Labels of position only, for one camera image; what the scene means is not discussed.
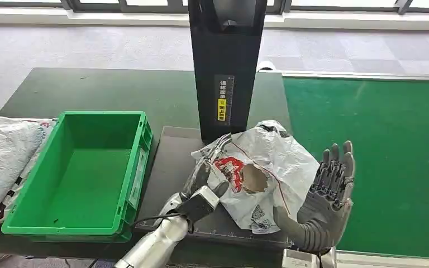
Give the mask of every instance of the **green plastic crate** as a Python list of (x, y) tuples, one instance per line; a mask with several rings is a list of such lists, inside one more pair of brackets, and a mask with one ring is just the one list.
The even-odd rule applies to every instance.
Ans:
[(152, 131), (144, 112), (63, 112), (2, 232), (33, 241), (128, 241)]

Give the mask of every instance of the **black cable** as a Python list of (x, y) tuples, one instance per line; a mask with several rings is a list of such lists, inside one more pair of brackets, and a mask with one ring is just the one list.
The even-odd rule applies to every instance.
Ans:
[(323, 268), (323, 264), (321, 263), (321, 254), (317, 253), (316, 255), (318, 256), (318, 260), (320, 261), (320, 268)]
[[(131, 232), (133, 231), (132, 229), (134, 227), (136, 227), (136, 225), (138, 225), (139, 223), (143, 222), (143, 221), (149, 221), (151, 219), (164, 219), (164, 218), (169, 218), (169, 217), (175, 217), (175, 216), (180, 216), (183, 215), (182, 213), (172, 213), (172, 214), (166, 214), (166, 215), (159, 215), (159, 216), (154, 216), (154, 217), (147, 217), (147, 218), (143, 218), (143, 219), (139, 219), (138, 221), (135, 221), (133, 224), (131, 224), (129, 226), (129, 229), (131, 230)], [(105, 251), (107, 251), (109, 249), (109, 247), (114, 243), (114, 241), (116, 239), (119, 238), (119, 236), (121, 236), (123, 234), (123, 232), (119, 233), (118, 235), (114, 236), (111, 241), (109, 242), (109, 244), (106, 245), (106, 247), (103, 248), (103, 250), (101, 251), (100, 255), (102, 255)], [(96, 258), (93, 260), (93, 262), (88, 266), (88, 268), (92, 268), (94, 266), (94, 264), (99, 260), (99, 258)]]
[(68, 260), (67, 259), (63, 259), (64, 261), (65, 261), (65, 263), (66, 263), (66, 265), (68, 266), (68, 268), (72, 268), (71, 266), (70, 266), (70, 263), (68, 262)]

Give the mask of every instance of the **robotic hand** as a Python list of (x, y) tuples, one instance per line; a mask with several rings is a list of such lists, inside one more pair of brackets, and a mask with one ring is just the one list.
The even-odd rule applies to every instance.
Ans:
[(290, 219), (283, 207), (274, 208), (274, 220), (300, 251), (324, 254), (336, 246), (346, 228), (351, 212), (351, 193), (354, 187), (355, 161), (352, 143), (343, 144), (340, 159), (337, 144), (323, 152), (307, 197), (297, 213)]
[(216, 209), (220, 201), (219, 197), (228, 189), (228, 182), (218, 185), (216, 189), (210, 189), (207, 186), (207, 180), (217, 155), (231, 141), (231, 134), (226, 134), (218, 139), (216, 146), (197, 162), (183, 191), (172, 195), (165, 203), (159, 216), (151, 218), (163, 218), (155, 222), (158, 228), (139, 240), (115, 264), (115, 268), (165, 267), (178, 242), (187, 233), (193, 231), (193, 224), (196, 221), (211, 214)]

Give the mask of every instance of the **black stand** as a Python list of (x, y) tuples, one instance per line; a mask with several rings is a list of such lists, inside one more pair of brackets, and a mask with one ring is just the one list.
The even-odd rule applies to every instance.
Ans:
[(266, 0), (189, 0), (201, 137), (246, 130)]

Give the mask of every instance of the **gray robotic hand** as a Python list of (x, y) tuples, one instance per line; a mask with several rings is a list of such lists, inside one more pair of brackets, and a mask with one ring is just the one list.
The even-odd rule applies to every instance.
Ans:
[(290, 219), (283, 207), (274, 208), (274, 220), (301, 251), (325, 253), (336, 246), (346, 228), (351, 212), (351, 193), (354, 187), (355, 161), (352, 143), (343, 144), (340, 158), (337, 144), (323, 152), (307, 197), (297, 213)]

